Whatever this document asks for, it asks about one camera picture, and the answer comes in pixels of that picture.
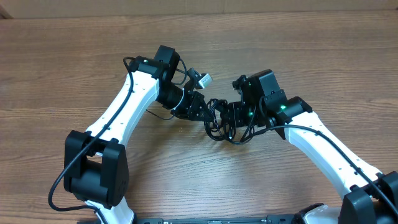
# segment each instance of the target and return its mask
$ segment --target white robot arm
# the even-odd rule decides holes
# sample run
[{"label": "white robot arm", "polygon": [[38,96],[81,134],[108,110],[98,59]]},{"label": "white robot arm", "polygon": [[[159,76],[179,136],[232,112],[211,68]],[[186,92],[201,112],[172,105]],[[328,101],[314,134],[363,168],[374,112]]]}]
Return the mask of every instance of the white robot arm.
[{"label": "white robot arm", "polygon": [[[92,149],[87,149],[87,153],[75,162],[77,165],[65,171],[64,188],[85,201],[90,208],[96,208],[101,223],[131,224],[136,220],[124,198],[129,183],[125,147],[139,119],[153,101],[172,109],[172,114],[178,118],[204,121],[206,132],[217,141],[244,144],[261,132],[254,132],[254,125],[265,125],[270,130],[275,129],[283,139],[287,139],[303,151],[332,183],[343,200],[343,205],[341,208],[329,208],[326,205],[312,207],[301,212],[301,215],[283,217],[280,222],[284,220],[283,223],[307,224],[377,223],[380,217],[396,222],[396,217],[392,214],[398,213],[398,174],[382,174],[336,138],[303,100],[297,97],[287,100],[272,71],[265,70],[249,78],[243,75],[233,82],[233,87],[241,94],[241,101],[227,104],[225,100],[212,99],[206,104],[204,96],[193,89],[205,88],[211,82],[211,77],[209,74],[199,74],[192,68],[189,71],[185,69],[183,73],[190,77],[190,81],[182,89],[176,87],[171,79],[179,60],[174,49],[160,46],[155,59],[137,57],[129,67],[125,64],[133,77],[134,86],[122,110],[120,107],[132,83],[129,74],[121,91],[105,113],[88,127],[85,133],[72,131],[65,141],[66,167],[73,156],[83,151],[82,148],[88,142],[98,138],[92,144]],[[118,110],[120,111],[117,117],[104,130]],[[215,110],[221,113],[223,127],[217,123]],[[243,137],[239,142],[233,141],[236,128],[243,126],[247,126]],[[103,163],[94,164],[85,159],[93,154],[103,156]],[[372,190],[376,185],[379,190]],[[381,199],[381,206],[376,208],[369,196]],[[260,223],[264,223],[264,220],[272,222],[276,217],[266,217]]]}]

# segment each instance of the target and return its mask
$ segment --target wooden table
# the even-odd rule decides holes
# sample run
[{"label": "wooden table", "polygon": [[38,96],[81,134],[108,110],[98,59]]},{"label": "wooden table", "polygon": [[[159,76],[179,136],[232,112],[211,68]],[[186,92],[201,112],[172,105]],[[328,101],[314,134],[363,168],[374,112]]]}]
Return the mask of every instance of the wooden table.
[{"label": "wooden table", "polygon": [[[47,194],[63,143],[105,111],[124,56],[176,48],[209,72],[210,98],[239,100],[230,82],[266,68],[352,151],[398,169],[398,12],[300,12],[0,21],[0,222],[74,223]],[[158,103],[150,109],[164,117]],[[139,217],[261,217],[316,202],[341,205],[297,148],[268,133],[244,146],[211,140],[203,123],[145,114],[127,147],[129,206]],[[81,205],[60,186],[55,203]]]}]

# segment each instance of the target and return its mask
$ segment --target wall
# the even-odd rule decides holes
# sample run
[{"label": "wall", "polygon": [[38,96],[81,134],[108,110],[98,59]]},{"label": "wall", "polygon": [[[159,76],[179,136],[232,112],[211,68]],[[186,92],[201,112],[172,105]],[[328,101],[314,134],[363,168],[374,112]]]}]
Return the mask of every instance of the wall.
[{"label": "wall", "polygon": [[398,0],[0,0],[5,17],[50,18],[276,11],[383,10]]}]

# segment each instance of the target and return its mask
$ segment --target black cable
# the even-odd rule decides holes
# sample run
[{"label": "black cable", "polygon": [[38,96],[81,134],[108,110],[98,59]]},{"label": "black cable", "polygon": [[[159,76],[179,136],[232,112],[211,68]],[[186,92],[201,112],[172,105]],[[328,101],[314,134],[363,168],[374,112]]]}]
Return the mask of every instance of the black cable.
[{"label": "black cable", "polygon": [[178,71],[178,72],[181,72],[182,74],[185,74],[185,72],[183,70],[181,70],[181,69],[176,68],[175,70]]},{"label": "black cable", "polygon": [[182,66],[184,67],[185,72],[182,72],[179,69],[176,69],[176,71],[179,71],[179,72],[183,73],[184,74],[184,79],[180,83],[173,83],[174,85],[182,85],[182,84],[184,84],[185,80],[187,79],[187,75],[188,75],[187,67],[185,66],[185,63],[184,63],[184,61],[181,58],[180,58],[180,61],[182,63]]},{"label": "black cable", "polygon": [[262,129],[260,131],[257,131],[255,133],[252,134],[251,137],[260,135],[260,134],[264,134],[267,131],[272,131],[275,129],[280,129],[280,128],[297,128],[297,129],[302,129],[302,130],[306,130],[306,131],[310,131],[315,133],[316,135],[321,136],[324,140],[326,140],[328,143],[330,143],[337,152],[340,153],[340,155],[351,165],[352,168],[354,168],[354,170],[364,179],[368,182],[368,184],[376,191],[376,196],[380,199],[382,199],[385,203],[387,203],[388,207],[390,207],[390,209],[392,210],[392,212],[394,213],[394,215],[398,218],[398,210],[395,207],[395,205],[388,199],[388,197],[379,189],[379,187],[376,186],[376,184],[373,183],[373,181],[371,179],[369,179],[369,177],[366,176],[366,174],[364,174],[364,172],[362,171],[361,168],[359,168],[358,166],[356,166],[356,164],[340,149],[340,147],[338,147],[336,145],[336,143],[334,143],[328,136],[326,136],[325,134],[323,134],[321,131],[317,131],[315,129],[312,128],[308,128],[305,126],[299,126],[299,125],[293,125],[293,124],[286,124],[286,125],[280,125],[280,126],[274,126],[274,127],[269,127],[269,128],[265,128]]},{"label": "black cable", "polygon": [[170,121],[171,119],[174,118],[174,113],[173,113],[173,116],[171,116],[171,118],[162,118],[161,116],[159,116],[159,115],[157,115],[157,114],[155,114],[155,113],[153,113],[153,112],[151,112],[151,111],[149,111],[149,110],[146,110],[146,111],[147,111],[148,113],[154,115],[155,117],[158,117],[158,118],[160,118],[160,119],[162,119],[162,120],[164,120],[164,121]]},{"label": "black cable", "polygon": [[102,219],[102,222],[105,224],[108,224],[107,221],[105,220],[104,215],[102,214],[101,210],[95,206],[91,206],[91,205],[81,205],[81,206],[76,206],[76,207],[68,207],[68,208],[60,208],[57,207],[56,205],[54,205],[53,201],[52,201],[52,196],[54,194],[55,189],[57,188],[58,184],[61,182],[62,178],[65,176],[65,174],[68,172],[68,170],[71,168],[71,166],[81,157],[84,156],[87,151],[90,149],[91,145],[94,144],[94,142],[96,140],[98,140],[101,135],[111,126],[112,122],[116,119],[116,117],[119,115],[119,113],[122,111],[122,109],[124,108],[124,106],[126,105],[126,103],[129,101],[131,93],[133,93],[133,86],[134,86],[134,80],[132,77],[132,71],[129,67],[129,65],[127,64],[126,60],[134,60],[135,58],[132,57],[125,57],[123,58],[123,64],[126,67],[127,71],[129,72],[129,78],[130,78],[130,88],[129,91],[127,93],[126,98],[124,99],[124,101],[122,102],[122,104],[120,105],[119,109],[115,112],[115,114],[113,114],[112,118],[104,125],[104,127],[102,128],[102,130],[72,159],[72,161],[69,162],[69,164],[63,169],[63,171],[60,173],[60,175],[57,177],[57,179],[55,180],[55,182],[53,183],[53,185],[51,186],[50,192],[49,192],[49,197],[48,197],[48,201],[49,201],[49,205],[52,209],[54,209],[55,211],[58,212],[67,212],[67,211],[74,211],[74,210],[80,210],[80,209],[93,209],[95,213],[97,213],[99,215],[99,217]]},{"label": "black cable", "polygon": [[[217,108],[218,105],[222,105],[224,107],[227,107],[228,102],[226,100],[217,100],[217,99],[211,99],[208,103],[207,103],[207,107],[210,110],[210,113],[213,115],[213,121],[212,123],[212,127],[210,126],[210,122],[204,122],[205,125],[205,131],[207,133],[207,135],[215,140],[215,141],[222,141],[222,140],[226,140],[229,141],[232,144],[235,145],[242,145],[242,144],[246,144],[247,142],[249,142],[252,139],[252,134],[254,133],[254,125],[253,125],[253,121],[254,121],[254,117],[256,116],[256,106],[254,106],[254,112],[252,114],[252,118],[250,120],[250,123],[248,125],[248,127],[246,128],[244,134],[241,137],[240,141],[234,141],[233,139],[235,138],[236,135],[236,128],[235,125],[230,126],[227,122],[225,122],[223,119],[221,119],[221,124],[219,125],[217,122],[217,117],[215,114],[215,110]],[[231,129],[231,137],[229,137],[230,131],[227,131],[227,126],[230,127]],[[215,136],[212,133],[216,133],[218,132],[220,135]]]}]

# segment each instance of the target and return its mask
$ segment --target black joint motor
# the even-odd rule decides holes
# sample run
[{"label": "black joint motor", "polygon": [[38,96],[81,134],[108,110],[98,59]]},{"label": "black joint motor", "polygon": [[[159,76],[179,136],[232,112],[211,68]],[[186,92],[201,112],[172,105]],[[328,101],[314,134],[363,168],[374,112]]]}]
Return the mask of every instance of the black joint motor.
[{"label": "black joint motor", "polygon": [[193,89],[206,88],[212,81],[207,73],[200,74],[193,68],[187,72],[190,80],[180,89],[172,79],[180,61],[175,49],[161,45],[154,59],[138,56],[130,62],[130,69],[151,74],[159,79],[160,91],[156,98],[164,108],[181,119],[212,121],[213,118],[204,101],[204,96]]},{"label": "black joint motor", "polygon": [[[240,76],[232,86],[241,95],[240,102],[228,105],[228,123],[236,128],[247,126],[255,115],[252,125],[273,127],[291,122],[294,116],[304,111],[312,112],[311,107],[301,98],[287,99],[285,91],[279,88],[272,70],[264,70],[250,77]],[[276,130],[285,139],[283,129]]]},{"label": "black joint motor", "polygon": [[[373,183],[398,208],[398,173],[377,174]],[[353,186],[346,194],[341,206],[338,223],[397,223],[397,218],[370,184],[363,187]]]},{"label": "black joint motor", "polygon": [[[71,131],[65,140],[65,166],[90,142],[89,133]],[[87,156],[102,154],[102,163],[91,161]],[[117,139],[105,141],[98,139],[86,155],[79,157],[65,174],[63,186],[78,200],[91,200],[106,208],[117,206],[129,185],[124,145]]]}]

